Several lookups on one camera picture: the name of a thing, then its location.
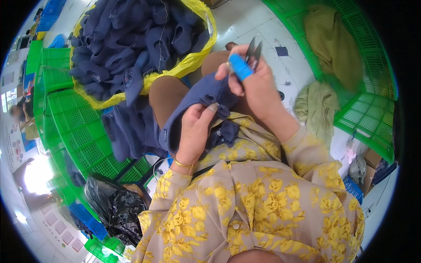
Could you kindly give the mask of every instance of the floral shirt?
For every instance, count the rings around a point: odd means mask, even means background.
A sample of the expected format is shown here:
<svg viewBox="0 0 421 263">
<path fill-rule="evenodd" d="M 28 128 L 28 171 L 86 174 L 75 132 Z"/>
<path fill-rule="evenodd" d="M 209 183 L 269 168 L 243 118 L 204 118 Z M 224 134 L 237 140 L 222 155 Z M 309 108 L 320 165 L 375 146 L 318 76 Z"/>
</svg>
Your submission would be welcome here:
<svg viewBox="0 0 421 263">
<path fill-rule="evenodd" d="M 227 262 L 251 249 L 284 262 L 352 262 L 364 232 L 358 201 L 345 190 L 322 142 L 301 127 L 282 146 L 251 117 L 233 147 L 210 151 L 192 180 L 169 170 L 148 211 L 139 215 L 143 238 L 132 262 Z"/>
</svg>

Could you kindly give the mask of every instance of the power outlet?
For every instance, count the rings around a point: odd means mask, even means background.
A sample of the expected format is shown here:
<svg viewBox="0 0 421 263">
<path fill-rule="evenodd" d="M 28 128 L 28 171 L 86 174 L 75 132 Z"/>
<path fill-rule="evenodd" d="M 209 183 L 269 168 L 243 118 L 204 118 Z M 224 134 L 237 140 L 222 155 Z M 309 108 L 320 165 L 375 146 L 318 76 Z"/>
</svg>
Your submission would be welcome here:
<svg viewBox="0 0 421 263">
<path fill-rule="evenodd" d="M 373 214 L 374 207 L 375 207 L 374 204 L 372 204 L 370 207 L 365 209 L 365 218 L 366 219 L 369 218 Z"/>
</svg>

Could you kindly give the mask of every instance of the electrical cable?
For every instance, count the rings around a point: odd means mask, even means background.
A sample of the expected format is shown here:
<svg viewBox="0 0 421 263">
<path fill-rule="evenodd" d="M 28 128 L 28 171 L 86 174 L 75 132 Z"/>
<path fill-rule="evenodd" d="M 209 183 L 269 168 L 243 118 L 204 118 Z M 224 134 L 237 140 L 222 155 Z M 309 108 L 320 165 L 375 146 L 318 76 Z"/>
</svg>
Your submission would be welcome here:
<svg viewBox="0 0 421 263">
<path fill-rule="evenodd" d="M 167 158 L 165 158 L 165 159 L 159 160 L 158 162 L 156 162 L 156 163 L 154 164 L 154 167 L 153 167 L 153 169 L 152 169 L 152 174 L 154 175 L 154 178 L 155 178 L 155 181 L 156 181 L 156 182 L 158 182 L 158 179 L 157 179 L 157 177 L 156 177 L 156 175 L 155 175 L 155 166 L 156 166 L 158 163 L 162 163 L 163 161 L 168 160 L 169 158 L 171 158 L 171 157 L 167 157 Z"/>
<path fill-rule="evenodd" d="M 166 24 L 167 24 L 167 20 L 168 20 L 168 10 L 167 10 L 167 7 L 165 6 L 165 4 L 164 4 L 164 1 L 163 1 L 163 0 L 161 0 L 161 3 L 164 5 L 165 12 L 166 12 L 167 14 L 166 14 L 166 16 L 165 16 L 165 24 L 164 24 L 164 28 L 162 29 L 161 38 L 159 39 L 159 44 L 158 44 L 158 45 L 159 45 L 159 50 L 160 50 L 159 65 L 158 65 L 158 72 L 159 72 L 159 70 L 160 70 L 160 68 L 161 68 L 161 58 L 162 58 L 161 40 L 162 40 L 162 36 L 164 35 L 165 26 L 166 26 Z"/>
<path fill-rule="evenodd" d="M 386 187 L 387 187 L 387 185 L 389 184 L 389 180 L 390 180 L 390 176 L 388 176 L 388 178 L 387 178 L 387 182 L 386 182 L 386 186 L 383 188 L 383 191 L 381 192 L 381 195 L 380 195 L 380 197 L 378 198 L 378 200 L 377 200 L 377 203 L 376 203 L 376 205 L 375 206 L 377 206 L 378 205 L 378 202 L 380 202 L 380 199 L 381 199 L 381 197 L 383 196 L 383 193 L 384 193 L 384 190 L 386 190 Z M 368 212 L 370 213 L 371 212 L 371 208 L 373 207 L 373 205 L 371 205 L 370 207 L 366 207 L 366 208 L 364 208 L 363 210 L 362 210 L 362 212 L 364 213 L 364 211 L 366 210 L 366 209 L 368 209 Z"/>
</svg>

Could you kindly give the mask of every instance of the light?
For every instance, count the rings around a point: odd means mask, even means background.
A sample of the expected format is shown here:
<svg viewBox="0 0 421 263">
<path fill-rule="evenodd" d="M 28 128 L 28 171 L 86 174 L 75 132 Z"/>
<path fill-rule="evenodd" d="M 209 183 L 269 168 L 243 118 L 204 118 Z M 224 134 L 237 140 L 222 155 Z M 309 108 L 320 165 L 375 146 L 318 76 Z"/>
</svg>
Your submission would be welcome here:
<svg viewBox="0 0 421 263">
<path fill-rule="evenodd" d="M 21 223 L 26 223 L 26 217 L 21 212 L 17 211 L 15 215 Z"/>
<path fill-rule="evenodd" d="M 49 194 L 50 189 L 47 186 L 48 180 L 53 178 L 54 174 L 48 162 L 48 157 L 39 155 L 26 167 L 25 185 L 30 193 Z"/>
</svg>

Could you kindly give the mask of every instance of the fingernail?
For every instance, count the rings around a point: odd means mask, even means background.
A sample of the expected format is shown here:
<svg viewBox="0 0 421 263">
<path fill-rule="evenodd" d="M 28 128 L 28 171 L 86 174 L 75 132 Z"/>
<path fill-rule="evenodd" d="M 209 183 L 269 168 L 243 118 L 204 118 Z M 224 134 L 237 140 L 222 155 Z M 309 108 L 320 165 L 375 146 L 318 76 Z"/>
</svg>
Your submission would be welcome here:
<svg viewBox="0 0 421 263">
<path fill-rule="evenodd" d="M 216 112 L 216 110 L 218 109 L 218 103 L 212 103 L 211 105 L 209 105 L 208 109 L 210 109 L 213 112 Z"/>
</svg>

